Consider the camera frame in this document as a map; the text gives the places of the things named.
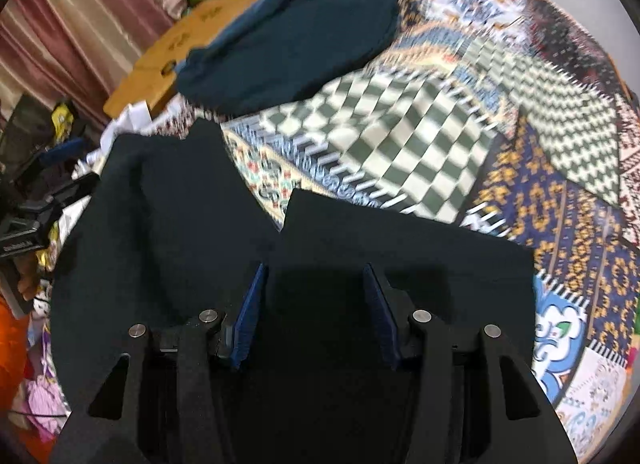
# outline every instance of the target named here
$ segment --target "cardboard box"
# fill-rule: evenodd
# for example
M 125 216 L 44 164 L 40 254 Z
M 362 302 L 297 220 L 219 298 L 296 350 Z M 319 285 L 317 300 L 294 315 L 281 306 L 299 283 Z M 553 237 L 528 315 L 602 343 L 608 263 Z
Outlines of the cardboard box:
M 171 27 L 134 64 L 133 70 L 111 94 L 104 113 L 116 119 L 128 104 L 146 100 L 156 117 L 175 95 L 173 65 L 194 47 L 205 46 L 256 0 L 204 0 Z

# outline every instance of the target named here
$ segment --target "blue gripper pad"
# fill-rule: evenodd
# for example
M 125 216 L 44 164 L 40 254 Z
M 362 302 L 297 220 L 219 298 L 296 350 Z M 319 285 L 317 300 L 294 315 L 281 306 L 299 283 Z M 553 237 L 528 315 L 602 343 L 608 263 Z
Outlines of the blue gripper pad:
M 84 153 L 86 143 L 82 137 L 70 139 L 56 147 L 40 153 L 38 161 L 42 167 L 53 166 L 70 158 L 79 158 Z
M 261 263 L 255 272 L 255 277 L 249 291 L 244 295 L 242 308 L 238 313 L 238 320 L 236 320 L 236 324 L 234 325 L 234 348 L 229 356 L 233 368 L 239 368 L 240 364 L 249 355 L 251 342 L 254 339 L 255 327 L 258 324 L 258 317 L 260 315 L 260 301 L 266 281 L 266 274 L 266 267 Z
M 398 329 L 370 265 L 364 268 L 363 286 L 376 337 L 382 349 L 382 358 L 387 365 L 396 370 L 402 360 Z

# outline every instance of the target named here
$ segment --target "black cloth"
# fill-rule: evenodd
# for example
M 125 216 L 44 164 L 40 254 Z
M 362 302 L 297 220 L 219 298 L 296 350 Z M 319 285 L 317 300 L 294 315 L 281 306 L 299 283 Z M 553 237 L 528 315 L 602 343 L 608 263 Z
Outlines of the black cloth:
M 108 373 L 130 326 L 222 307 L 276 236 L 217 124 L 198 121 L 184 141 L 118 137 L 54 272 L 52 350 L 70 404 Z
M 531 251 L 300 190 L 276 236 L 217 126 L 198 122 L 183 142 L 119 137 L 61 253 L 52 347 L 72 407 L 108 373 L 130 325 L 178 324 L 224 303 L 249 259 L 270 271 L 252 350 L 240 372 L 213 376 L 238 464 L 394 461 L 417 373 L 382 361 L 367 262 L 448 322 L 500 325 L 531 360 Z
M 449 323 L 500 325 L 532 360 L 530 250 L 296 189 L 241 391 L 227 408 L 239 463 L 396 462 L 417 373 L 382 361 L 362 288 L 367 262 Z
M 397 23 L 396 0 L 262 0 L 232 31 L 189 53 L 176 87 L 228 116 L 303 100 L 386 49 Z

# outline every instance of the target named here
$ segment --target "pink curtain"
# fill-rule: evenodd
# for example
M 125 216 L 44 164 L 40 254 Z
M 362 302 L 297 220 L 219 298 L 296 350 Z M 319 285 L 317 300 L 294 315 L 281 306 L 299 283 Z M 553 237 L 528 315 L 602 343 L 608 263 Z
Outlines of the pink curtain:
M 0 101 L 71 97 L 98 129 L 102 105 L 179 17 L 184 0 L 9 0 L 0 13 Z

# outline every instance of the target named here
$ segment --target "green checkered pattern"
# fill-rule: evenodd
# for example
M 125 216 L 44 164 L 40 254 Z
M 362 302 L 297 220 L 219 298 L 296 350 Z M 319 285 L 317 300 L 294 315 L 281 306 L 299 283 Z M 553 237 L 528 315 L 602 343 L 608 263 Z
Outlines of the green checkered pattern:
M 263 111 L 260 125 L 338 152 L 340 164 L 375 180 L 387 198 L 414 203 L 411 212 L 419 216 L 452 222 L 495 132 L 476 123 L 470 98 L 442 76 L 354 72 L 312 99 Z
M 558 66 L 512 54 L 483 38 L 473 40 L 463 61 L 484 70 L 528 110 L 551 164 L 569 180 L 616 205 L 620 174 L 614 102 Z

